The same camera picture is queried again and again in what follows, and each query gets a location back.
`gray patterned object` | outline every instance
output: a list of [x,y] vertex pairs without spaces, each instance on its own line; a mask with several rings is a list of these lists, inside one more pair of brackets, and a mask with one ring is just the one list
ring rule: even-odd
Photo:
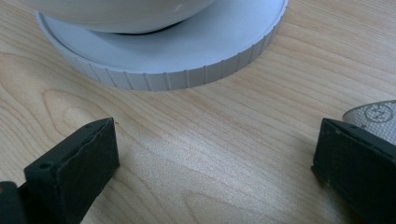
[[343,121],[363,128],[396,145],[395,113],[396,101],[378,102],[347,111],[343,116]]

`white plastic lid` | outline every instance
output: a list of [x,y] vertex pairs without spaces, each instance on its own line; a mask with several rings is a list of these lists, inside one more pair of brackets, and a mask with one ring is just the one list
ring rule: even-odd
[[227,77],[271,42],[288,0],[218,0],[152,35],[84,30],[37,13],[51,42],[77,70],[106,84],[170,91]]

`white bowl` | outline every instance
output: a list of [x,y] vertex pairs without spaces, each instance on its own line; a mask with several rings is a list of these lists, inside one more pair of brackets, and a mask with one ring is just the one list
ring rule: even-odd
[[86,29],[142,34],[186,20],[216,0],[19,0]]

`table surface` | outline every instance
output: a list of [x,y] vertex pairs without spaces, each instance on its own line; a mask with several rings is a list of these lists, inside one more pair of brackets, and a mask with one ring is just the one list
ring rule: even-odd
[[0,0],[0,181],[113,117],[121,167],[83,223],[360,223],[311,172],[323,118],[396,95],[396,3],[290,0],[272,45],[218,82],[127,91],[73,69]]

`wooden table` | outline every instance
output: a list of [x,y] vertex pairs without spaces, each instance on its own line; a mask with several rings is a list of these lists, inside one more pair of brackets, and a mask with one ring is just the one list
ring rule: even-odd
[[396,95],[396,3],[290,0],[247,68],[183,91],[77,72],[33,10],[0,0],[0,181],[80,126],[116,121],[121,168],[83,223],[359,223],[310,170],[321,119]]

